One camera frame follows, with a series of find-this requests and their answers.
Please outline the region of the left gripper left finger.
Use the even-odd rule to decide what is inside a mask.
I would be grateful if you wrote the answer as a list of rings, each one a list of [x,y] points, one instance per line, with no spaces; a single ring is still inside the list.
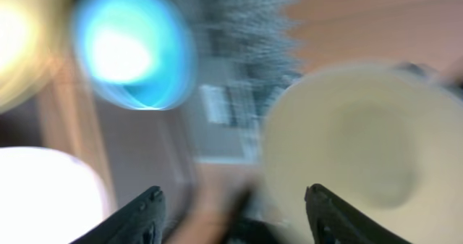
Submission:
[[[161,244],[165,216],[163,191],[152,186],[72,244]]]

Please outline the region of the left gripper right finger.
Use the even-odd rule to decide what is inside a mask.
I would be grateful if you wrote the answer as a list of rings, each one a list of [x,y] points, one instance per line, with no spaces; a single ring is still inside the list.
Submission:
[[[305,205],[316,244],[409,244],[321,184],[307,188]]]

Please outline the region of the small white cup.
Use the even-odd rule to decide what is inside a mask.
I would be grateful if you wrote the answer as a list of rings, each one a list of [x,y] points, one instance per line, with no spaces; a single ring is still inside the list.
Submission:
[[[266,117],[266,189],[287,243],[311,243],[321,184],[411,243],[462,241],[462,89],[381,63],[306,75]]]

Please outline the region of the white bowl with rice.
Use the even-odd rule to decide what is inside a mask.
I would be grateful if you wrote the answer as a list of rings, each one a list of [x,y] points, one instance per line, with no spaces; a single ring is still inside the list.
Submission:
[[[1,149],[1,242],[71,243],[113,211],[103,180],[68,153]]]

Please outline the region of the light blue bowl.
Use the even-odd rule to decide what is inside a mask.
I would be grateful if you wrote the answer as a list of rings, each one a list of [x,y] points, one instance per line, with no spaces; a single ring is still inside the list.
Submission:
[[[173,0],[77,0],[77,61],[106,101],[132,110],[170,110],[191,94],[197,50]]]

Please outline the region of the yellow round plate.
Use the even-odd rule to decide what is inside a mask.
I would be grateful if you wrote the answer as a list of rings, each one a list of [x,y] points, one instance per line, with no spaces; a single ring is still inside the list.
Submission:
[[[1,0],[1,112],[34,96],[64,64],[72,0]]]

